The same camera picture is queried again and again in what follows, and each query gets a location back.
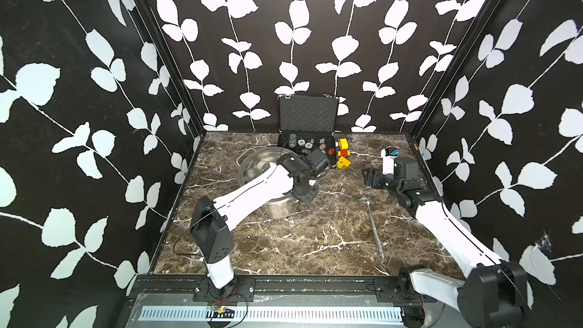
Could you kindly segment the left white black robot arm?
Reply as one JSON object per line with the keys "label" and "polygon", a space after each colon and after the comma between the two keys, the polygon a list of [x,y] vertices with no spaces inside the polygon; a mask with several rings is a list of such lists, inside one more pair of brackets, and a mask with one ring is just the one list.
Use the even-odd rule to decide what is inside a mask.
{"label": "left white black robot arm", "polygon": [[291,195],[302,203],[311,203],[318,193],[312,182],[330,167],[328,157],[319,150],[307,155],[282,153],[267,171],[235,191],[213,200],[207,196],[197,200],[189,232],[215,289],[232,288],[235,282],[230,260],[235,227],[273,199]]}

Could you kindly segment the stainless steel pot lid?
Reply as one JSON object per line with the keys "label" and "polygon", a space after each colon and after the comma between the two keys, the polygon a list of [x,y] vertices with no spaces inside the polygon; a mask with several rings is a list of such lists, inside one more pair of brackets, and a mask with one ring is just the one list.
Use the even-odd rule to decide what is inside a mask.
{"label": "stainless steel pot lid", "polygon": [[291,150],[285,147],[265,147],[255,150],[246,150],[236,160],[238,166],[238,183],[243,186],[257,177],[264,174],[272,165],[286,154],[296,156]]}

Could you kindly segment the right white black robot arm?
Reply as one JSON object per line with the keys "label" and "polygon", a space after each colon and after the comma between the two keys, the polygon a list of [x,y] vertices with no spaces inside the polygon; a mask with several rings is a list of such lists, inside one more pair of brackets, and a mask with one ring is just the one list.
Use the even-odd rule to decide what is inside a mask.
{"label": "right white black robot arm", "polygon": [[431,297],[457,311],[468,327],[520,327],[528,320],[528,277],[520,264],[486,247],[446,208],[438,195],[420,184],[412,158],[386,159],[391,167],[366,168],[364,184],[393,194],[455,260],[464,279],[428,268],[402,268],[396,291],[404,298]]}

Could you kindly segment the long metal spoon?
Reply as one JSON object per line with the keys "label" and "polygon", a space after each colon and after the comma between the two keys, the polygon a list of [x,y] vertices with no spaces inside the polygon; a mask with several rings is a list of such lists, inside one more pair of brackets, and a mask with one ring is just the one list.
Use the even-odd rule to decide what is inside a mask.
{"label": "long metal spoon", "polygon": [[381,264],[385,264],[386,258],[385,258],[385,254],[384,254],[383,245],[382,245],[382,242],[380,240],[380,236],[379,236],[379,233],[378,233],[378,230],[376,227],[376,223],[375,223],[374,217],[373,217],[372,200],[369,197],[361,197],[359,199],[359,201],[361,203],[364,203],[367,205],[367,209],[368,209],[368,213],[369,213],[369,217],[370,217],[371,228],[372,228],[372,232],[373,232],[373,239],[374,239],[375,247],[377,250],[377,254],[378,254],[378,257],[380,259]]}

